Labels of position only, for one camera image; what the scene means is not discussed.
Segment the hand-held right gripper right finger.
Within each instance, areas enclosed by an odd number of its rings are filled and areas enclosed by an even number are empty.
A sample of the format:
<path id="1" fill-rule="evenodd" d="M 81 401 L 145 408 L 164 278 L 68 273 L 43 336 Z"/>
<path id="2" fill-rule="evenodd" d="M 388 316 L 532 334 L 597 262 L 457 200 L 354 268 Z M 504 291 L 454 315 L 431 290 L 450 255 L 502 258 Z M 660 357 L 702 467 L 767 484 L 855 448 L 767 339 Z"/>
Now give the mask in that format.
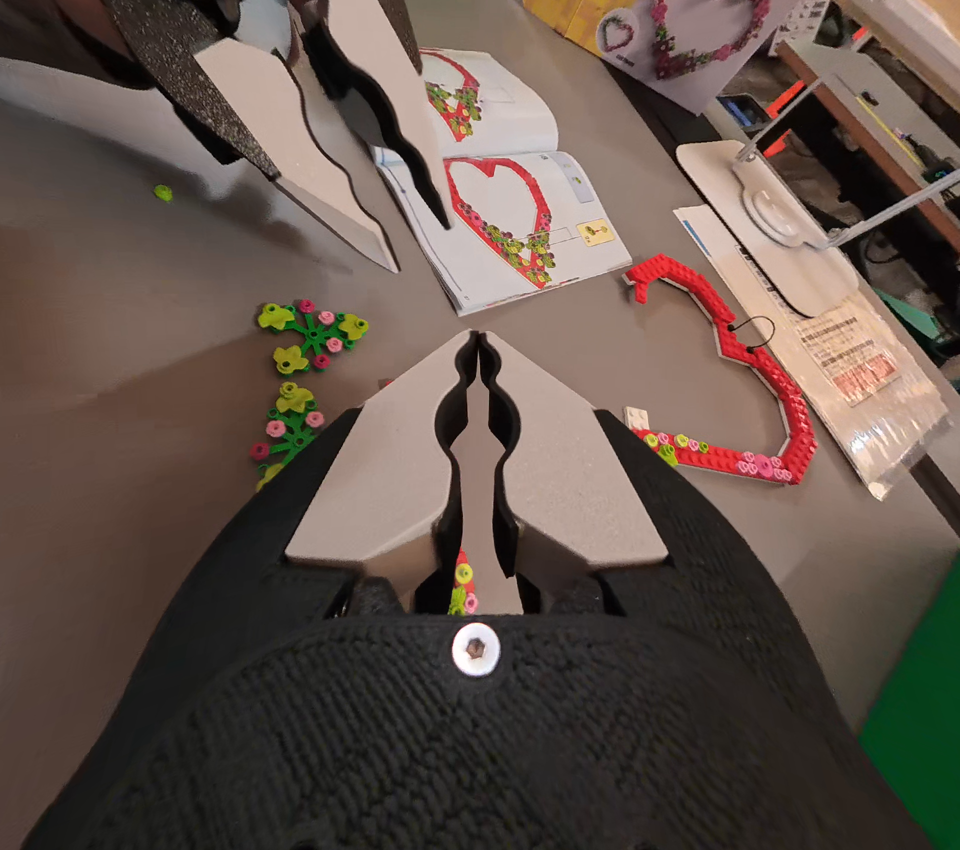
<path id="1" fill-rule="evenodd" d="M 494 470 L 492 529 L 524 612 L 597 573 L 662 564 L 668 549 L 604 423 L 633 433 L 492 332 L 478 337 Z"/>

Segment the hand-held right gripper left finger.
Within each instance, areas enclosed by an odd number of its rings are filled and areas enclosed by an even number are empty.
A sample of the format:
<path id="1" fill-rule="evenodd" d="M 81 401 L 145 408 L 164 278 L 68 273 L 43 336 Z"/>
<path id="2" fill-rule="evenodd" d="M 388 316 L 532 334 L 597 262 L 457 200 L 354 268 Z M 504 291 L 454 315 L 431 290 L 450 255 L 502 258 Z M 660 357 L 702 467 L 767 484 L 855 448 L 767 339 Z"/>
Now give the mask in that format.
<path id="1" fill-rule="evenodd" d="M 384 579 L 415 612 L 447 612 L 463 535 L 452 452 L 469 424 L 479 334 L 465 330 L 367 399 L 285 556 Z"/>

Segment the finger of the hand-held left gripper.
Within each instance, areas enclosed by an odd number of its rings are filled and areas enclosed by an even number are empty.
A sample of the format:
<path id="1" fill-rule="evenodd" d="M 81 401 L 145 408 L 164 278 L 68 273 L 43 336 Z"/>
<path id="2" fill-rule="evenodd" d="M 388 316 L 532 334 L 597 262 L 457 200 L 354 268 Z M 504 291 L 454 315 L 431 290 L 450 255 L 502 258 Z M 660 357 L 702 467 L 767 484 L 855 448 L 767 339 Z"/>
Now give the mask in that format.
<path id="1" fill-rule="evenodd" d="M 306 0 L 299 17 L 310 65 L 347 125 L 402 161 L 427 210 L 450 230 L 450 185 L 426 83 L 381 2 Z"/>
<path id="2" fill-rule="evenodd" d="M 349 174 L 318 145 L 299 83 L 282 57 L 218 40 L 195 60 L 273 165 L 270 182 L 345 244 L 390 273 L 401 268 Z"/>

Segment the red lego heart frame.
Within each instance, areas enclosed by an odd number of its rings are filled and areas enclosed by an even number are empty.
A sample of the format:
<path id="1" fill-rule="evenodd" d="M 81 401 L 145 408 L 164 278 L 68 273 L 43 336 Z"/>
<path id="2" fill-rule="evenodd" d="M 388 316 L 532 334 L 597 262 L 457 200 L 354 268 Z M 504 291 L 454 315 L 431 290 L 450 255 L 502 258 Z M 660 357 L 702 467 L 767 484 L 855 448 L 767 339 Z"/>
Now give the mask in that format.
<path id="1" fill-rule="evenodd" d="M 630 268 L 625 280 L 638 304 L 647 301 L 650 286 L 662 281 L 688 294 L 711 325 L 720 358 L 750 369 L 774 395 L 786 438 L 778 453 L 762 454 L 724 448 L 681 433 L 627 429 L 671 467 L 700 468 L 768 484 L 798 485 L 817 449 L 807 402 L 797 383 L 764 346 L 749 347 L 738 339 L 735 315 L 701 273 L 665 254 Z"/>

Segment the green lego flower cluster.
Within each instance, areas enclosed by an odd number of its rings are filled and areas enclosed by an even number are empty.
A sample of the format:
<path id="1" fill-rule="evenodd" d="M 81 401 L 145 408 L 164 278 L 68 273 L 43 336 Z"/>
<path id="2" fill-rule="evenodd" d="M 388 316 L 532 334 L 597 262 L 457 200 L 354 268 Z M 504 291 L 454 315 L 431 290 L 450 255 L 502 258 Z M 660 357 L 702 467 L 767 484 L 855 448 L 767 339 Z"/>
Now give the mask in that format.
<path id="1" fill-rule="evenodd" d="M 283 382 L 267 412 L 263 435 L 247 452 L 258 474 L 254 492 L 258 494 L 302 454 L 325 425 L 314 394 L 294 381 Z"/>
<path id="2" fill-rule="evenodd" d="M 353 351 L 370 330 L 369 321 L 362 316 L 322 309 L 306 298 L 289 304 L 264 303 L 255 323 L 276 337 L 296 336 L 294 342 L 277 345 L 272 353 L 274 368 L 284 378 L 325 372 L 333 357 Z"/>

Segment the lego instruction booklet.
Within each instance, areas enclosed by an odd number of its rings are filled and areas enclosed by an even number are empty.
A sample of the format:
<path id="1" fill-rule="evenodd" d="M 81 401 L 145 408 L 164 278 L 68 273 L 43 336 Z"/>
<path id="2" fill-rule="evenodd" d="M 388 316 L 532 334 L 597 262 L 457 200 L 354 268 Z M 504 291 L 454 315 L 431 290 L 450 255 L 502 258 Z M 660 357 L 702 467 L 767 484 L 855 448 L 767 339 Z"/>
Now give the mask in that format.
<path id="1" fill-rule="evenodd" d="M 444 229 L 401 157 L 372 148 L 457 316 L 628 268 L 631 256 L 546 102 L 488 53 L 423 48 L 453 210 Z"/>

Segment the clear plastic bag with papers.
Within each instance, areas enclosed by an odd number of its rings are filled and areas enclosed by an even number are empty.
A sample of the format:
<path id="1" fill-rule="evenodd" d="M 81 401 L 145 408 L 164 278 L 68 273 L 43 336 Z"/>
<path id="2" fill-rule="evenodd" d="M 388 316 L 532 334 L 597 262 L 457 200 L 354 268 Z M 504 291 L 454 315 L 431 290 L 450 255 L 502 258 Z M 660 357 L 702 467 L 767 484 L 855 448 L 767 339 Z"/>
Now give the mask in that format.
<path id="1" fill-rule="evenodd" d="M 862 292 L 798 316 L 707 205 L 674 215 L 871 496 L 883 501 L 953 424 L 943 393 Z"/>

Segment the white desk lamp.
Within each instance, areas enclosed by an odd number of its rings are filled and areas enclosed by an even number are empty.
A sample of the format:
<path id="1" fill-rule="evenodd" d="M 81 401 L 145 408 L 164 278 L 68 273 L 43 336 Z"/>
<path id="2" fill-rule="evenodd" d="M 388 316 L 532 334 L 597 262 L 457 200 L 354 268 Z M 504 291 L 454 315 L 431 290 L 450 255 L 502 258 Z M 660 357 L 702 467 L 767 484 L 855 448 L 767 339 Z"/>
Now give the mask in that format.
<path id="1" fill-rule="evenodd" d="M 832 1 L 958 110 L 959 0 Z M 741 147 L 732 140 L 690 143 L 676 155 L 738 244 L 804 317 L 821 316 L 858 289 L 842 246 L 958 187 L 958 170 L 921 188 L 901 184 L 899 201 L 852 227 L 827 232 L 762 156 L 761 141 L 756 136 Z"/>

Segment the green plastic bin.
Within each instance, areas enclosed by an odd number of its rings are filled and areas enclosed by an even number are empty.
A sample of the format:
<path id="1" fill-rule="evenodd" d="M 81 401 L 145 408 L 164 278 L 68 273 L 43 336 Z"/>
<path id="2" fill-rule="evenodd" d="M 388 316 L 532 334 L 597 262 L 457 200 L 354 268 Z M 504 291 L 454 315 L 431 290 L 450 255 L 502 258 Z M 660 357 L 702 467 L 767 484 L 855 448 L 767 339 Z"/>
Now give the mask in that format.
<path id="1" fill-rule="evenodd" d="M 935 848 L 959 847 L 959 561 L 860 733 L 873 765 Z"/>

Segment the long background work table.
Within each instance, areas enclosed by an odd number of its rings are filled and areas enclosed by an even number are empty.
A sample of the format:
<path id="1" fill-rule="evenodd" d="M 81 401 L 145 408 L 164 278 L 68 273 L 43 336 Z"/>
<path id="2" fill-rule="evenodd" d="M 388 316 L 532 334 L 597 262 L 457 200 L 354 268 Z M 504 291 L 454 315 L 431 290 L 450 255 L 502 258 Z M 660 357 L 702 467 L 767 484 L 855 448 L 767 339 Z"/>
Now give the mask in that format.
<path id="1" fill-rule="evenodd" d="M 797 143 L 837 184 L 838 200 L 871 220 L 937 173 L 958 170 L 958 113 L 886 51 L 786 41 L 777 59 L 794 86 L 776 141 Z"/>

